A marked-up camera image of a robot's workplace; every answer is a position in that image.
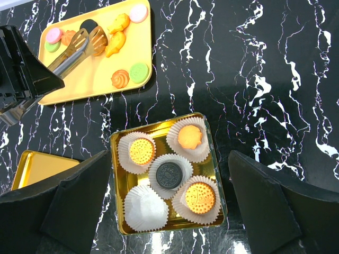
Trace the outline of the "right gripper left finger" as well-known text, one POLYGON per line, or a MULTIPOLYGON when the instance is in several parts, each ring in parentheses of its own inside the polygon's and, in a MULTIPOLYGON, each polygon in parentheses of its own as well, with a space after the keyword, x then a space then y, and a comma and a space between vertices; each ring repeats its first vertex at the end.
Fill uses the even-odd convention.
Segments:
POLYGON ((111 154, 104 150, 1 195, 1 253, 36 253, 43 237, 75 253, 90 253, 111 167, 111 154))

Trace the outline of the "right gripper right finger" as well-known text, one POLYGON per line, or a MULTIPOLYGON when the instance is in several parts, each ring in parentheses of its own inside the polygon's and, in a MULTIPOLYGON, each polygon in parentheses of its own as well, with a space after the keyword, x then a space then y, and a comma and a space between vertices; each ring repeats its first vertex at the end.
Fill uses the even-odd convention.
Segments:
POLYGON ((233 150, 228 167, 252 253, 338 253, 338 192, 233 150))

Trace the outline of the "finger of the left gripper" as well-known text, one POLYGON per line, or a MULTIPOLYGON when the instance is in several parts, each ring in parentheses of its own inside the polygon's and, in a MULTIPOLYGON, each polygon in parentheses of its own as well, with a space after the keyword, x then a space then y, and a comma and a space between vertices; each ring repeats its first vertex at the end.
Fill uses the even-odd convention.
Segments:
POLYGON ((36 99, 63 87, 63 80, 35 57, 15 26, 1 26, 1 106, 36 99))

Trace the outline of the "steel serving tongs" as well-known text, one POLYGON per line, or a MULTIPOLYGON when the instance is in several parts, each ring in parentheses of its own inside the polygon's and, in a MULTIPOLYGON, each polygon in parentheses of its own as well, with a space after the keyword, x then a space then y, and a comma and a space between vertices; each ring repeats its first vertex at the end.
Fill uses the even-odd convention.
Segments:
MULTIPOLYGON (((90 34, 85 29, 80 29, 73 36, 66 50, 50 66, 46 67, 57 77, 64 80, 81 62, 93 54, 93 45, 98 41, 103 41, 103 38, 104 32, 99 26, 90 34)), ((1 106, 1 121, 8 126, 17 124, 44 96, 36 99, 25 99, 9 106, 1 106)))

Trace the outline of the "yellow dotted round cookie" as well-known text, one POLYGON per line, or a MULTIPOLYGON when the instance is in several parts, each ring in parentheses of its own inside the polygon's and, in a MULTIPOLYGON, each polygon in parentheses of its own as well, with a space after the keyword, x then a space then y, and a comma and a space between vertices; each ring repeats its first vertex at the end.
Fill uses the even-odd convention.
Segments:
POLYGON ((185 193, 188 208, 196 214, 209 212, 216 203, 216 195, 212 187, 198 182, 190 185, 185 193))

